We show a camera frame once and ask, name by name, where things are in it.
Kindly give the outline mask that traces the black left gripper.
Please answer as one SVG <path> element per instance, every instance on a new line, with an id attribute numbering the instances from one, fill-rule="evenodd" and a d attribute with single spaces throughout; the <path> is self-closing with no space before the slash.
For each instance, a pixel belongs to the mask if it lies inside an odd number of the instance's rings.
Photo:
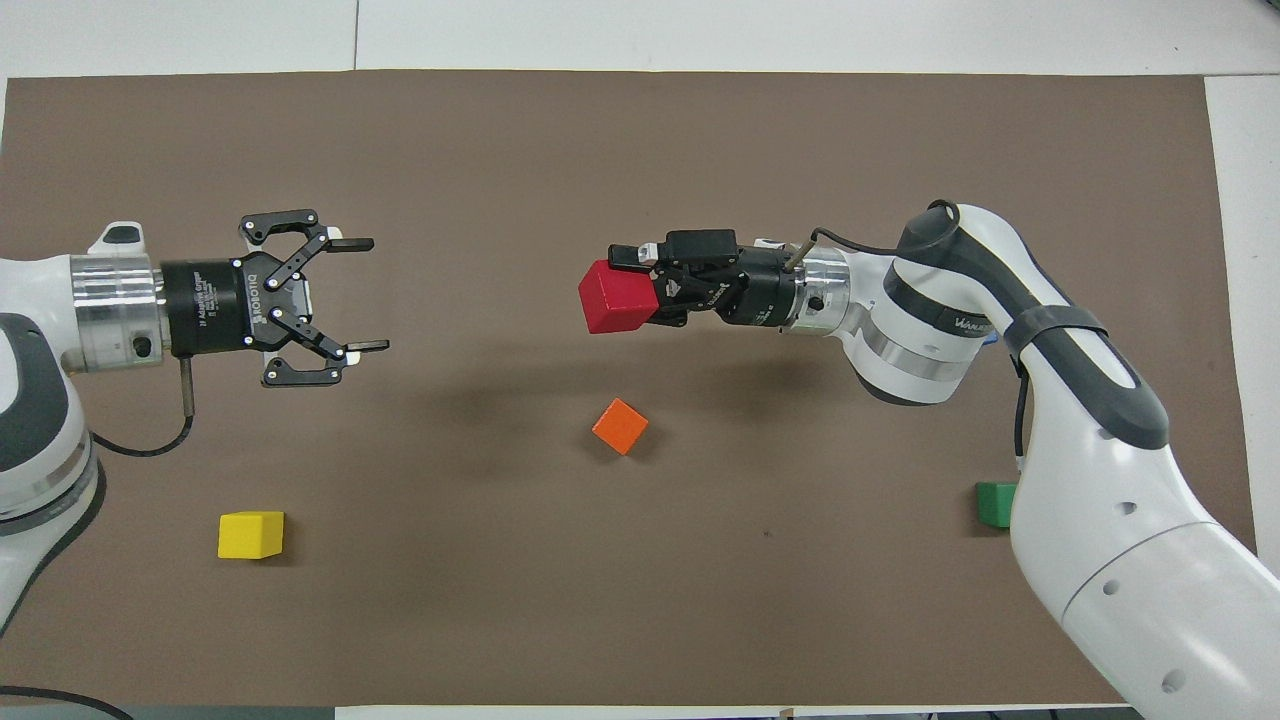
<path id="1" fill-rule="evenodd" d="M 287 259 L 262 251 L 275 234 L 302 234 L 305 241 Z M 243 258 L 182 260 L 160 265 L 170 351 L 177 357 L 256 348 L 262 354 L 261 384 L 266 388 L 330 387 L 366 354 L 390 348 L 389 340 L 340 345 L 320 332 L 308 281 L 302 268 L 321 252 L 369 252 L 369 237 L 344 238 L 325 225 L 314 209 L 266 211 L 239 219 L 248 245 Z M 282 355 L 298 345 L 324 360 L 319 369 L 298 369 Z"/>

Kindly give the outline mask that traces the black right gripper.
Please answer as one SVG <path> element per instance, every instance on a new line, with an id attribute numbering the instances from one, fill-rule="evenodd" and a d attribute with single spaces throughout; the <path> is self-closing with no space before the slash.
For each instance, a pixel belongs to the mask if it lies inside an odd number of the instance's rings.
<path id="1" fill-rule="evenodd" d="M 659 272 L 659 307 L 649 323 L 685 327 L 694 313 L 714 313 L 730 325 L 781 327 L 794 309 L 792 254 L 737 242 L 732 229 L 671 231 L 662 243 L 609 246 L 609 268 Z"/>

